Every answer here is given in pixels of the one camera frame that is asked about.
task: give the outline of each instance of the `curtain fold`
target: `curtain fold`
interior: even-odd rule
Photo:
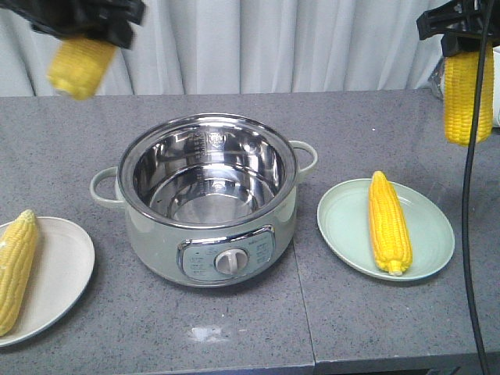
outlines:
[[[145,0],[98,95],[421,88],[441,58],[416,19],[443,0]],[[0,9],[0,95],[55,95],[60,41]]]

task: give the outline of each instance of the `control panel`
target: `control panel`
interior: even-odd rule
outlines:
[[[195,280],[222,281],[254,273],[274,251],[270,225],[222,238],[186,240],[179,245],[178,264]]]

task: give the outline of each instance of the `gray countertop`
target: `gray countertop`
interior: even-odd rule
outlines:
[[[0,98],[0,223],[31,207],[82,226],[95,269],[53,326],[0,348],[0,373],[352,373],[476,362],[463,282],[460,199],[466,150],[444,140],[430,91],[268,95]],[[132,251],[120,212],[88,193],[148,128],[192,113],[237,113],[319,153],[299,185],[298,226],[283,257],[232,287],[194,289],[156,276]],[[471,246],[486,349],[500,353],[500,137],[477,146]],[[368,277],[321,237],[316,208],[345,180],[384,170],[427,196],[455,231],[438,274],[408,283]]]

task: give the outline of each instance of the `corn on the cob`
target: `corn on the cob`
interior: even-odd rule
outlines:
[[[472,126],[479,52],[461,52],[445,60],[445,136],[467,146]],[[487,47],[476,142],[487,139],[493,127],[493,48]]]
[[[52,86],[76,100],[90,98],[97,91],[116,46],[107,41],[75,37],[62,42],[48,68]]]
[[[17,321],[37,241],[38,225],[30,209],[22,212],[0,238],[0,336]]]
[[[379,170],[369,189],[370,236],[377,266],[391,275],[401,276],[413,261],[402,207],[394,186]]]

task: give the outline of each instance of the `plate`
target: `plate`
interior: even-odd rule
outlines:
[[[320,232],[333,252],[354,269],[384,280],[418,280],[446,266],[455,249],[455,236],[448,219],[420,193],[392,183],[405,215],[413,262],[401,276],[392,276],[377,267],[368,220],[370,183],[370,178],[345,181],[332,187],[321,198],[317,220]]]
[[[30,279],[16,325],[0,337],[0,347],[49,328],[77,301],[90,279],[95,250],[87,232],[58,217],[37,218],[40,228]],[[0,226],[0,235],[10,223]]]

